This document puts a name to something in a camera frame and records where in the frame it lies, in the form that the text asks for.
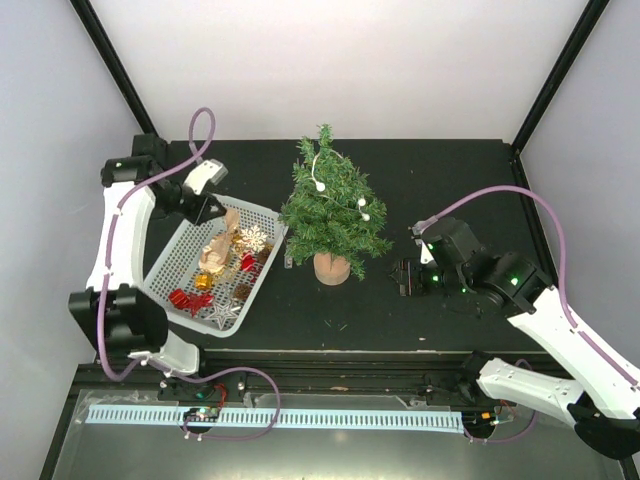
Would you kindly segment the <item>brown burlap bow ornament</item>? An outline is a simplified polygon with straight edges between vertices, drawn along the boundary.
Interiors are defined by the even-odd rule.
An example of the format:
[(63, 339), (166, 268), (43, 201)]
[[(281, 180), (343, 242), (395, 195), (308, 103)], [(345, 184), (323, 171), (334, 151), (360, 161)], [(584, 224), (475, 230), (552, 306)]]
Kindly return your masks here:
[(235, 209), (228, 209), (224, 217), (226, 230), (216, 236), (208, 245), (209, 248), (222, 252), (229, 249), (231, 240), (240, 223), (240, 214)]

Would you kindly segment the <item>white plastic basket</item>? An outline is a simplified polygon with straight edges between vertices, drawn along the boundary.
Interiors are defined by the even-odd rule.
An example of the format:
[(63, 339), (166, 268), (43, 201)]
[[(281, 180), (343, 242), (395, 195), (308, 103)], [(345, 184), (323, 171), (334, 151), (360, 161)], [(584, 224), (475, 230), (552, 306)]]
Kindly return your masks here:
[(287, 228), (279, 213), (229, 196), (228, 213), (200, 226), (183, 221), (146, 274), (144, 292), (170, 322), (227, 338), (248, 314)]

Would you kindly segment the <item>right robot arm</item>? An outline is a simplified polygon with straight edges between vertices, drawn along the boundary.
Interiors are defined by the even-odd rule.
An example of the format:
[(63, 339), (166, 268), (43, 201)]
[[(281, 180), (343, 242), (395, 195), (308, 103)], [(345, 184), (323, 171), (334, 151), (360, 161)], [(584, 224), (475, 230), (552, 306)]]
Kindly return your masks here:
[(499, 316), (540, 345), (569, 378), (557, 378), (483, 352), (454, 379), (457, 396), (523, 405), (568, 425), (614, 460), (639, 451), (639, 370), (566, 306), (548, 275), (526, 257), (490, 254), (469, 225), (453, 217), (415, 224), (417, 258), (391, 277), (405, 297), (440, 294), (446, 308), (483, 319)]

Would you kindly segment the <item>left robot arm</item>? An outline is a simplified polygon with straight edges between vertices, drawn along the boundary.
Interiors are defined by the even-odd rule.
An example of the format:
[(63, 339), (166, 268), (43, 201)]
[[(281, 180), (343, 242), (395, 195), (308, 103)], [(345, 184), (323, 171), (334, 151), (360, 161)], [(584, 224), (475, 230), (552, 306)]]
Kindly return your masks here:
[(213, 391), (215, 376), (200, 365), (199, 348), (170, 330), (165, 308), (144, 292), (143, 260), (154, 209), (177, 213), (194, 226), (226, 214), (215, 187), (228, 170), (217, 160), (204, 160), (190, 167), (184, 181), (175, 181), (178, 170), (161, 165), (166, 153), (166, 142), (156, 135), (137, 135), (131, 156), (105, 163), (98, 253), (84, 290), (70, 294), (68, 308), (109, 378), (126, 376), (108, 365), (109, 355), (116, 354), (132, 365), (180, 375), (181, 389), (202, 399)]

